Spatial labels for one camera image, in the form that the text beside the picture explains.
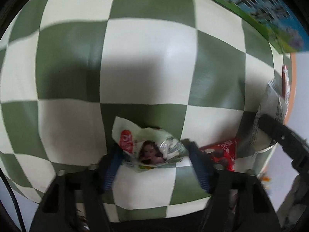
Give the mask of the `white oat cookie packet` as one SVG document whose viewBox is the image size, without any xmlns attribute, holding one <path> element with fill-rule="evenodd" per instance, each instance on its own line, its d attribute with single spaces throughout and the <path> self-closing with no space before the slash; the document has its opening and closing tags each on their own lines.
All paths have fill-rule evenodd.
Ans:
<svg viewBox="0 0 309 232">
<path fill-rule="evenodd" d="M 283 124 L 287 108 L 286 99 L 282 95 L 282 81 L 269 81 L 257 112 L 243 113 L 236 135 L 239 139 L 237 157 L 247 157 L 273 145 L 272 132 L 275 124 Z"/>
</svg>

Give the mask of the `red chocolate snack packet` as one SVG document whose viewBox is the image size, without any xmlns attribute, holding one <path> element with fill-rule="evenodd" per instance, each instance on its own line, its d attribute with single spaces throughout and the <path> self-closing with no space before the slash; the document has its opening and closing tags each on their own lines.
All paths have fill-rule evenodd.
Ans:
<svg viewBox="0 0 309 232">
<path fill-rule="evenodd" d="M 201 147 L 199 150 L 210 155 L 213 162 L 222 165 L 228 171 L 234 171 L 237 145 L 238 139 L 233 138 Z"/>
</svg>

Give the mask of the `red white long packet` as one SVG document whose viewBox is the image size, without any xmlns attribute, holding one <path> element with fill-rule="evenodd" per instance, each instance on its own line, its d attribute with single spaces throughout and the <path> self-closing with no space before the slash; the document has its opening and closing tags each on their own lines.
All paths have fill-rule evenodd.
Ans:
<svg viewBox="0 0 309 232">
<path fill-rule="evenodd" d="M 289 103 L 290 99 L 290 81 L 289 81 L 289 73 L 288 73 L 288 67 L 286 65 L 282 66 L 282 96 L 285 100 L 285 103 Z"/>
</svg>

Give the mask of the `white green woman packet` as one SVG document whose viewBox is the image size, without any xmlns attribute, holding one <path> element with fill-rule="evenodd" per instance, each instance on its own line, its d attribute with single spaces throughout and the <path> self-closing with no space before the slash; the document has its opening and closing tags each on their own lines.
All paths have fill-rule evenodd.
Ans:
<svg viewBox="0 0 309 232">
<path fill-rule="evenodd" d="M 188 156 L 188 150 L 163 129 L 141 128 L 125 118 L 116 117 L 112 138 L 125 154 L 125 163 L 136 171 L 166 168 Z"/>
</svg>

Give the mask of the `orange mattress edge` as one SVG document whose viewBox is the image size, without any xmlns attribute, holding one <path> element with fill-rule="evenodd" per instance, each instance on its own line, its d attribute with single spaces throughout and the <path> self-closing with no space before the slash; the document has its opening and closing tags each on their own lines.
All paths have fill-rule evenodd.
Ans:
<svg viewBox="0 0 309 232">
<path fill-rule="evenodd" d="M 293 106 L 295 102 L 295 95 L 296 95 L 296 83 L 297 83 L 297 67 L 296 67 L 296 54 L 291 53 L 291 70 L 292 70 L 292 77 L 291 77 L 291 82 L 290 82 L 290 98 L 289 98 L 289 105 L 288 105 L 288 110 L 286 112 L 286 116 L 284 119 L 284 123 L 287 124 L 289 122 L 289 119 L 291 117 L 292 111 L 293 111 Z"/>
</svg>

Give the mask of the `green white checkered blanket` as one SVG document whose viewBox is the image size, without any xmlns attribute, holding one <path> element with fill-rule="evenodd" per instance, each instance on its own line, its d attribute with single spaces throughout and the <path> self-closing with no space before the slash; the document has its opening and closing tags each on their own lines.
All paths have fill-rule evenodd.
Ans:
<svg viewBox="0 0 309 232">
<path fill-rule="evenodd" d="M 39 203 L 106 154 L 116 117 L 199 146 L 243 139 L 283 65 L 211 0 L 29 0 L 1 37 L 1 169 Z"/>
</svg>

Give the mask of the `cardboard box with print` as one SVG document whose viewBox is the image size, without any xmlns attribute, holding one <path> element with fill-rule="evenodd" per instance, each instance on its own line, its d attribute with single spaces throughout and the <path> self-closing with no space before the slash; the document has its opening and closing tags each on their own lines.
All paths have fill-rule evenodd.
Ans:
<svg viewBox="0 0 309 232">
<path fill-rule="evenodd" d="M 308 32 L 283 0 L 212 0 L 261 33 L 279 53 L 308 51 Z"/>
</svg>

